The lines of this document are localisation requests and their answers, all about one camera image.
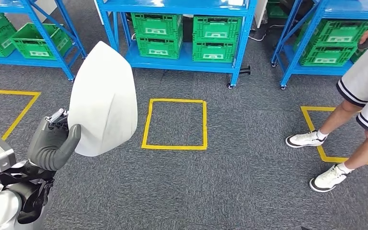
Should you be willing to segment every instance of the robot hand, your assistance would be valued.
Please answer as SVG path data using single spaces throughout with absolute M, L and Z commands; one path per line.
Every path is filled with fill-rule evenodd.
M 66 164 L 81 139 L 81 125 L 68 129 L 67 116 L 68 111 L 60 109 L 40 121 L 27 153 L 31 164 L 49 171 Z

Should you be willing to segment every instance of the white sock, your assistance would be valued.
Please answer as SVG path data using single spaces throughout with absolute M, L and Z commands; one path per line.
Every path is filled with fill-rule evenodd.
M 338 168 L 342 171 L 344 171 L 345 173 L 350 173 L 351 171 L 353 171 L 354 169 L 349 169 L 345 166 L 345 163 L 340 163 L 337 165 Z
M 328 134 L 323 134 L 321 131 L 317 131 L 317 137 L 320 140 L 324 140 L 326 137 L 328 136 Z

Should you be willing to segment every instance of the shelf leg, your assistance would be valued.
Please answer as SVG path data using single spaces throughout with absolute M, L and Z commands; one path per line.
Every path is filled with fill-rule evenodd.
M 114 33 L 112 32 L 111 28 L 111 22 L 109 21 L 107 12 L 103 10 L 103 1 L 104 0 L 96 0 L 96 2 L 98 3 L 99 13 L 101 14 L 103 20 L 103 26 L 105 28 L 106 35 L 108 36 L 109 44 L 114 50 L 118 51 L 119 46 L 116 45 Z
M 50 48 L 50 51 L 53 53 L 56 60 L 61 64 L 61 68 L 64 70 L 67 78 L 69 80 L 74 79 L 74 74 L 71 72 L 71 69 L 68 67 L 66 61 L 64 60 L 63 56 L 57 50 L 56 45 L 54 44 L 53 40 L 51 40 L 50 35 L 44 29 L 42 23 L 40 22 L 39 18 L 37 17 L 33 7 L 31 6 L 29 0 L 22 0 L 24 7 L 28 10 L 28 15 L 30 20 L 35 24 L 36 29 L 40 32 L 42 37 L 47 43 L 47 46 Z
M 113 12 L 113 16 L 114 16 L 114 36 L 115 36 L 116 46 L 118 47 L 117 51 L 119 52 L 118 13 Z
M 271 64 L 275 64 L 277 61 L 277 54 L 280 53 L 281 49 L 283 48 L 284 43 L 283 38 L 287 35 L 287 33 L 290 31 L 291 26 L 293 25 L 294 19 L 297 14 L 297 10 L 299 9 L 300 5 L 302 3 L 302 0 L 298 0 L 294 2 L 293 8 L 291 9 L 290 15 L 287 18 L 286 25 L 283 28 L 283 31 L 281 32 L 281 36 L 277 42 L 276 49 L 274 50 L 274 53 L 272 55 L 272 58 L 270 60 Z
M 122 19 L 123 30 L 125 32 L 124 34 L 126 38 L 126 43 L 127 43 L 127 46 L 130 46 L 130 44 L 132 43 L 132 37 L 130 35 L 129 25 L 127 24 L 125 12 L 120 12 L 120 15 Z
M 241 70 L 243 55 L 245 54 L 246 44 L 249 38 L 250 27 L 252 26 L 253 14 L 244 17 L 244 23 L 241 28 L 241 34 L 239 36 L 238 52 L 236 54 L 236 60 L 234 63 L 234 72 L 230 79 L 230 85 L 236 86 L 239 77 L 239 71 Z
M 75 30 L 74 24 L 72 23 L 70 16 L 66 10 L 66 7 L 64 6 L 64 3 L 62 0 L 54 0 L 58 6 L 58 8 L 60 9 L 61 15 L 63 16 L 64 20 L 66 21 L 67 25 L 69 26 L 70 30 L 72 31 L 72 33 L 75 36 L 75 42 L 77 43 L 78 48 L 81 50 L 82 53 L 82 57 L 86 58 L 87 57 L 87 52 L 84 49 L 84 46 L 82 45 L 82 42 L 80 40 L 80 37 L 78 36 L 77 31 Z
M 312 17 L 312 20 L 311 20 L 310 24 L 308 25 L 307 30 L 305 31 L 305 33 L 304 33 L 304 35 L 301 39 L 301 43 L 300 43 L 299 47 L 297 48 L 297 50 L 296 50 L 296 52 L 293 56 L 293 59 L 289 62 L 288 66 L 287 66 L 287 69 L 286 69 L 286 71 L 283 75 L 283 78 L 282 78 L 281 83 L 280 83 L 281 87 L 284 87 L 284 86 L 287 85 L 287 82 L 290 79 L 291 74 L 293 73 L 293 70 L 294 70 L 295 66 L 297 65 L 297 62 L 300 59 L 300 57 L 302 55 L 302 52 L 305 49 L 305 46 L 307 46 L 308 42 L 311 39 L 312 34 L 315 31 L 315 28 L 317 27 L 317 25 L 321 21 L 321 18 L 323 16 L 323 13 L 325 11 L 325 7 L 326 7 L 328 1 L 329 0 L 321 0 L 318 3 L 319 4 L 318 8 L 317 8 L 316 12 L 314 13 L 314 15 Z

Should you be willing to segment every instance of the blue metal shelf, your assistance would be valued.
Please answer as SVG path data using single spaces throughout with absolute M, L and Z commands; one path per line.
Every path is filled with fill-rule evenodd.
M 348 61 L 342 67 L 308 67 L 299 64 L 299 59 L 322 18 L 368 20 L 368 0 L 314 0 L 315 4 L 313 8 L 302 20 L 300 20 L 300 22 L 293 25 L 301 3 L 302 0 L 296 0 L 294 2 L 290 16 L 287 19 L 286 25 L 284 26 L 281 37 L 271 58 L 272 66 L 275 67 L 278 63 L 283 70 L 284 74 L 280 82 L 282 89 L 286 88 L 287 82 L 292 74 L 341 76 L 353 65 L 351 61 Z M 292 47 L 285 45 L 285 43 L 311 16 L 312 19 L 310 24 L 301 39 L 299 47 L 296 52 L 294 52 Z M 280 53 L 282 51 L 286 54 L 287 63 L 284 63 L 281 59 Z
M 181 48 L 180 58 L 163 59 L 142 57 L 139 55 L 138 44 L 132 41 L 129 50 L 126 53 L 125 59 L 134 68 L 149 68 L 149 69 L 178 69 L 191 71 L 206 71 L 219 73 L 233 73 L 232 63 L 214 63 L 214 62 L 193 62 L 193 45 L 192 43 L 183 43 Z
M 247 0 L 108 0 L 105 11 L 246 16 Z
M 294 58 L 294 51 L 293 46 L 285 45 L 283 47 L 284 53 L 289 62 L 291 62 Z M 353 63 L 348 61 L 342 67 L 315 67 L 315 66 L 302 66 L 299 63 L 296 64 L 294 67 L 293 73 L 294 74 L 309 74 L 309 75 L 344 75 L 348 69 L 351 68 Z
M 239 71 L 250 28 L 252 26 L 254 9 L 257 0 L 96 0 L 103 19 L 109 43 L 116 51 L 119 50 L 119 34 L 117 28 L 117 12 L 122 18 L 125 39 L 129 50 L 125 56 L 132 67 L 150 69 L 177 69 L 189 71 L 206 71 L 231 73 L 230 86 L 236 86 Z M 108 17 L 113 13 L 113 27 Z M 178 60 L 141 57 L 136 41 L 132 41 L 126 16 L 123 12 L 147 13 L 176 13 L 176 14 L 202 14 L 243 17 L 242 28 L 239 34 L 237 52 L 233 63 L 193 62 L 192 44 L 183 43 Z
M 323 18 L 368 19 L 368 0 L 331 0 Z
M 27 8 L 25 8 L 21 0 L 0 0 L 0 12 L 26 13 Z
M 68 54 L 75 48 L 75 46 L 72 46 L 64 55 L 64 58 L 68 56 Z M 72 64 L 75 60 L 75 56 L 78 56 L 81 54 L 77 51 L 76 54 L 74 54 L 74 57 L 71 59 L 69 63 L 67 63 L 69 66 Z M 14 50 L 9 56 L 7 57 L 0 57 L 0 64 L 7 64 L 7 65 L 18 65 L 18 66 L 40 66 L 40 67 L 62 67 L 61 63 L 57 60 L 43 60 L 43 59 L 28 59 L 24 58 L 22 54 L 18 50 Z
M 57 67 L 62 68 L 65 72 L 68 80 L 74 80 L 74 74 L 71 72 L 71 65 L 75 62 L 79 55 L 83 58 L 87 56 L 84 47 L 80 41 L 80 38 L 77 35 L 77 32 L 74 28 L 74 25 L 69 18 L 67 10 L 62 2 L 62 0 L 54 0 L 56 2 L 57 7 L 60 10 L 61 15 L 65 21 L 65 24 L 68 25 L 70 31 L 66 30 L 65 27 L 61 26 L 56 20 L 54 20 L 50 15 L 45 13 L 40 7 L 38 7 L 35 2 L 36 0 L 0 0 L 0 12 L 9 12 L 9 13 L 24 13 L 29 16 L 31 21 L 36 25 L 36 28 L 46 41 L 48 47 L 53 53 L 56 60 L 40 60 L 40 59 L 26 59 L 24 58 L 19 51 L 15 50 L 8 57 L 0 57 L 0 64 L 9 64 L 9 65 L 24 65 L 24 66 L 40 66 L 40 67 Z M 65 56 L 61 56 L 59 51 L 56 49 L 53 41 L 50 38 L 50 35 L 43 28 L 42 23 L 35 13 L 35 9 L 41 12 L 48 20 L 52 23 L 56 24 L 63 31 L 65 31 L 70 38 L 74 41 L 74 46 L 70 48 L 65 54 Z M 72 48 L 76 48 L 77 52 L 70 59 L 69 62 L 65 60 L 65 57 L 71 52 Z

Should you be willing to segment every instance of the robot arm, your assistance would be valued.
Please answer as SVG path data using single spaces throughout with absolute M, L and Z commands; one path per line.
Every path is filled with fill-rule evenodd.
M 34 133 L 28 160 L 16 163 L 12 148 L 0 138 L 0 230 L 41 228 L 56 171 L 74 152 L 81 126 L 68 129 L 68 111 L 44 117 Z
M 68 111 L 60 109 L 41 120 L 27 154 L 32 164 L 57 171 L 67 163 L 81 139 L 80 125 L 73 125 L 67 131 L 67 117 Z

